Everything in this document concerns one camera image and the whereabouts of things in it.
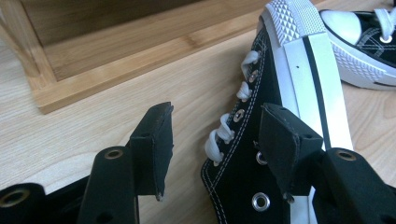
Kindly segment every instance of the canvas high-top sneaker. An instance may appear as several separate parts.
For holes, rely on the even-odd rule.
[[[315,7],[308,0],[267,4],[242,71],[236,105],[205,143],[201,175],[218,222],[316,223],[310,198],[283,198],[258,145],[262,104],[271,103],[319,133],[323,149],[352,149],[337,64]]]
[[[341,79],[374,90],[396,90],[396,8],[391,12],[323,10]]]

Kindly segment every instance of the black sneaker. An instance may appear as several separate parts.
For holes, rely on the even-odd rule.
[[[262,104],[283,105],[324,138],[323,148],[352,149],[332,45],[308,0],[266,5],[233,111],[205,143],[202,179],[219,223],[309,223],[310,200],[283,200],[258,150]]]
[[[391,12],[323,10],[340,77],[373,90],[396,90],[396,8]]]

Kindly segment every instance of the white shoelace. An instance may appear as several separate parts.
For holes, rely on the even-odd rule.
[[[259,52],[252,50],[247,54],[245,60],[242,61],[241,69],[246,80],[249,79],[249,65],[251,63],[256,63],[259,60],[259,57]],[[238,97],[242,102],[246,102],[250,98],[250,95],[251,90],[248,88],[246,81],[243,81],[240,90],[236,94],[236,97]],[[224,156],[224,154],[219,151],[217,144],[218,139],[220,138],[225,144],[229,144],[231,141],[233,141],[233,137],[235,135],[234,131],[232,131],[227,125],[227,120],[229,117],[230,114],[224,114],[221,116],[219,128],[213,130],[205,142],[206,155],[214,162],[215,165],[219,165]]]
[[[391,12],[388,12],[384,8],[375,9],[375,15],[378,17],[379,24],[381,25],[381,41],[390,43],[390,41],[392,41],[393,32],[395,31],[396,7]]]

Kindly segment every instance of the wooden table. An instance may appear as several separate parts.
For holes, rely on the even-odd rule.
[[[390,1],[384,4],[327,0],[318,7],[364,10]],[[48,115],[35,107],[15,55],[0,45],[0,189],[36,182],[49,193],[88,175],[98,151],[124,145],[149,107],[171,101],[175,148],[165,200],[140,197],[141,223],[216,223],[200,178],[204,142],[236,101],[239,64],[254,36],[239,35]],[[396,91],[343,89],[355,150],[396,186]]]

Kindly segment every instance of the white rubber sole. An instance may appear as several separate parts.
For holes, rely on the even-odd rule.
[[[341,80],[317,9],[309,0],[275,0],[266,8],[262,20],[270,36],[282,105],[323,136],[323,149],[352,149]],[[312,196],[294,197],[290,223],[317,223]]]
[[[352,48],[331,32],[328,34],[342,80],[366,89],[396,90],[396,68]]]

